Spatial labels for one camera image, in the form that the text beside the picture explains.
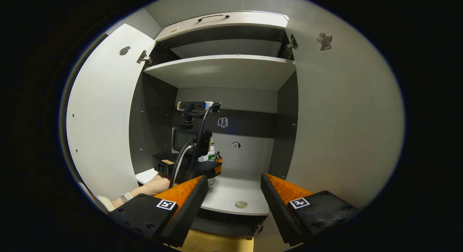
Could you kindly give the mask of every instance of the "wristband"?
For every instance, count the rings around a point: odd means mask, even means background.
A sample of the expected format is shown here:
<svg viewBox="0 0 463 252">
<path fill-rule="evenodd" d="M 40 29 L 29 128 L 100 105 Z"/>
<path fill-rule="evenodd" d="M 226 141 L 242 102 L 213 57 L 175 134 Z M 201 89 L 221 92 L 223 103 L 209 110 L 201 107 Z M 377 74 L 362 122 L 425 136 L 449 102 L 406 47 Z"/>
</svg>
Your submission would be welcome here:
<svg viewBox="0 0 463 252">
<path fill-rule="evenodd" d="M 127 201 L 133 199 L 133 196 L 132 196 L 132 194 L 130 194 L 130 191 L 128 191 L 126 194 L 122 194 L 122 195 L 120 196 L 120 199 L 121 199 L 124 203 L 126 203 Z"/>
</svg>

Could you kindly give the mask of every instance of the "white cabinet door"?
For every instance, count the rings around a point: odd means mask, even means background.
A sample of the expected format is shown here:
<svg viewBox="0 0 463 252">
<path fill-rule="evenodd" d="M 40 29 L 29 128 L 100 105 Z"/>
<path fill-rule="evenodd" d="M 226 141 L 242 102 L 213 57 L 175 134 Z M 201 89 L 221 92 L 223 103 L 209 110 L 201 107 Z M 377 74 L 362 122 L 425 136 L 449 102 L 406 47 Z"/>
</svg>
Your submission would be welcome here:
<svg viewBox="0 0 463 252">
<path fill-rule="evenodd" d="M 129 150 L 132 96 L 140 54 L 155 41 L 124 24 L 83 64 L 69 96 L 66 130 L 77 171 L 95 195 L 111 200 L 137 188 Z"/>
<path fill-rule="evenodd" d="M 402 148 L 398 84 L 381 54 L 348 23 L 305 0 L 293 0 L 291 12 L 286 33 L 299 44 L 293 50 L 299 115 L 286 180 L 364 206 L 391 176 Z M 320 51 L 321 32 L 333 36 L 330 50 Z M 289 249 L 273 217 L 263 226 L 255 252 Z"/>
</svg>

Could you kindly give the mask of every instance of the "white shelf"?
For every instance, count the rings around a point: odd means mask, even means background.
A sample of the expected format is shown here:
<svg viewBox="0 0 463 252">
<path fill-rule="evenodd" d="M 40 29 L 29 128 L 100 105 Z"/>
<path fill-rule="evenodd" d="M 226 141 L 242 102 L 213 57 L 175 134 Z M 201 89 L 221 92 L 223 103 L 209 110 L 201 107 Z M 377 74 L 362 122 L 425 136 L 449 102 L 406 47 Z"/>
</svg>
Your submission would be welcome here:
<svg viewBox="0 0 463 252">
<path fill-rule="evenodd" d="M 278 91 L 296 71 L 294 61 L 257 55 L 199 56 L 144 70 L 178 88 L 231 87 Z"/>
<path fill-rule="evenodd" d="M 154 168 L 151 168 L 147 171 L 137 173 L 135 175 L 135 178 L 137 179 L 137 182 L 141 184 L 146 184 L 147 182 L 151 181 L 156 175 L 157 171 L 154 171 Z"/>
<path fill-rule="evenodd" d="M 235 206 L 237 201 L 246 201 L 248 206 L 239 209 Z M 222 176 L 217 176 L 215 187 L 209 189 L 201 208 L 238 215 L 262 216 L 269 213 L 260 188 L 260 180 L 250 181 Z"/>
</svg>

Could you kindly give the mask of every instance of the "bottle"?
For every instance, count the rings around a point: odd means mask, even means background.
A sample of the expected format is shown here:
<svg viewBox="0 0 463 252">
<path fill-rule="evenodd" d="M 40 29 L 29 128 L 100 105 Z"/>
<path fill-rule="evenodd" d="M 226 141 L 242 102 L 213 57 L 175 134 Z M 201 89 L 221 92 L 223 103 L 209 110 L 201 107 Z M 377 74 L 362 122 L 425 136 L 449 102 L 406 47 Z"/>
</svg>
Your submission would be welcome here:
<svg viewBox="0 0 463 252">
<path fill-rule="evenodd" d="M 211 146 L 207 155 L 198 158 L 198 162 L 213 161 L 215 157 L 214 139 L 211 138 Z"/>
<path fill-rule="evenodd" d="M 198 158 L 199 162 L 205 161 L 213 161 L 215 160 L 215 148 L 214 148 L 214 139 L 211 138 L 211 146 L 207 155 L 201 156 Z M 207 179 L 207 185 L 209 188 L 213 188 L 215 186 L 215 177 Z"/>
</svg>

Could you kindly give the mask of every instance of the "hand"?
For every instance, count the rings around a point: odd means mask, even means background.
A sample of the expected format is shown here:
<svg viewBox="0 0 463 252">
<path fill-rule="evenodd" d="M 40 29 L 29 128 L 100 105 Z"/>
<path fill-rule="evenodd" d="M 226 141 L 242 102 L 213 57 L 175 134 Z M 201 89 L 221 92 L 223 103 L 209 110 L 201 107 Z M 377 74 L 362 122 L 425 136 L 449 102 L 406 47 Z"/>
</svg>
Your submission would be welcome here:
<svg viewBox="0 0 463 252">
<path fill-rule="evenodd" d="M 156 194 L 159 194 L 167 190 L 167 188 L 169 188 L 169 183 L 170 183 L 169 179 L 164 178 L 158 174 L 154 176 L 154 178 L 150 180 L 149 182 L 147 182 L 144 186 L 136 188 L 130 193 L 132 194 L 132 196 L 138 195 L 140 193 L 144 193 L 150 196 L 155 196 Z"/>
</svg>

